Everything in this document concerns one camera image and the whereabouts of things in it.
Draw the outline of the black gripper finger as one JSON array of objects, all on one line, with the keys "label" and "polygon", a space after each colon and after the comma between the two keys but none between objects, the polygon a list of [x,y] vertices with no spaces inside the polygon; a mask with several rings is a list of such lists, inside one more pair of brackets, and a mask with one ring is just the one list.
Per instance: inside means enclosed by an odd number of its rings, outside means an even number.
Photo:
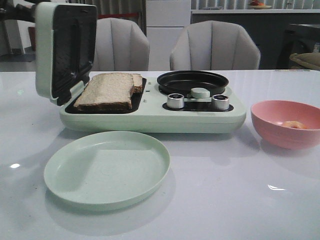
[{"label": "black gripper finger", "polygon": [[7,0],[0,1],[0,21],[5,20],[19,20],[25,22],[35,23],[35,11],[39,0],[28,0],[29,3],[33,3],[31,7],[17,4],[14,6]]}]

